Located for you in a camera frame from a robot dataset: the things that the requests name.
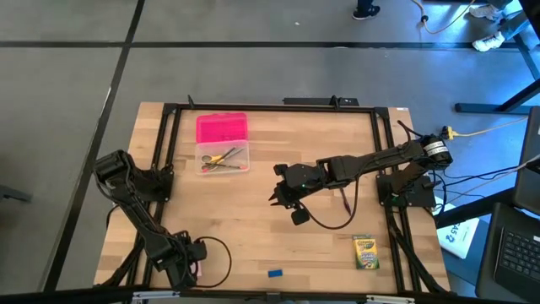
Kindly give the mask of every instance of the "laptop keyboard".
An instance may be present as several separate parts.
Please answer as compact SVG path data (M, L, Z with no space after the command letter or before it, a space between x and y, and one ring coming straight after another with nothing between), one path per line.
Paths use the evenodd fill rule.
M499 265L540 281L540 242L504 230Z

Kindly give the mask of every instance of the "small blue object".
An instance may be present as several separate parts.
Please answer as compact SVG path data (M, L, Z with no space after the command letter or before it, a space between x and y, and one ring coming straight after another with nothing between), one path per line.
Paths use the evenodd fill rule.
M284 272L283 272L283 270L281 270L281 269L278 269L278 270L268 270L268 278L274 278L274 277L282 276L282 275L284 275Z

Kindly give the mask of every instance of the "sneaker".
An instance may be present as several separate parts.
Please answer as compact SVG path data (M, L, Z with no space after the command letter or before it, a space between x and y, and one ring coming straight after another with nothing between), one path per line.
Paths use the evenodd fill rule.
M503 34L498 31L491 36L487 36L480 40L474 41L472 43L472 46L474 46L477 51L486 52L488 50L491 50L492 48L499 47L503 44L503 42L505 42L505 38L503 37Z
M477 8L470 8L469 13L476 18L486 18L491 21L497 21L502 16L503 11L488 4Z
M353 19L355 20L365 20L375 17L381 11L381 7L376 5L371 5L367 11L360 12L358 9L353 13Z

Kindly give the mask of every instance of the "wooden tabletop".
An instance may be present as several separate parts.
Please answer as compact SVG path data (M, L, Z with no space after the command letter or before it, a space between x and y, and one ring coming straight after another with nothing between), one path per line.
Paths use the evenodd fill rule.
M141 169L149 168L163 104L142 103L129 153ZM396 144L405 133L396 121L412 126L406 108L390 108ZM193 238L215 236L229 247L233 267L220 290L280 290L315 292L395 293L397 291L389 248L386 219L378 204L375 173L360 178L359 209L347 227L330 231L313 220L295 226L290 210L270 206L278 163L313 164L334 155L364 155L375 151L370 117L359 113L247 111L250 145L248 172L214 176L195 173L196 118L211 111L182 111L175 147L175 180L165 205L162 225L171 233L189 231ZM381 138L384 128L380 121ZM161 159L165 159L165 137ZM354 185L345 189L354 201ZM348 219L338 190L322 190L303 202L320 221L340 225ZM441 286L449 289L433 219L423 209L409 208L415 252ZM95 283L108 279L132 249L135 229L126 216L115 211L107 231ZM352 235L371 234L376 239L381 268L358 270L354 263ZM208 257L202 261L198 284L211 285L226 273L228 258L217 242L207 241ZM138 267L141 281L143 260ZM410 275L402 254L405 285ZM282 269L283 276L268 278L268 270ZM153 287L170 287L165 272L154 271Z

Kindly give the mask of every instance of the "crayola box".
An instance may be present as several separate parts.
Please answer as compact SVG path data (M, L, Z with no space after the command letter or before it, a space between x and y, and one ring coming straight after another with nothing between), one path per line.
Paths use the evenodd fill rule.
M354 251L356 252L356 269L378 269L379 257L375 239L371 235L353 236Z

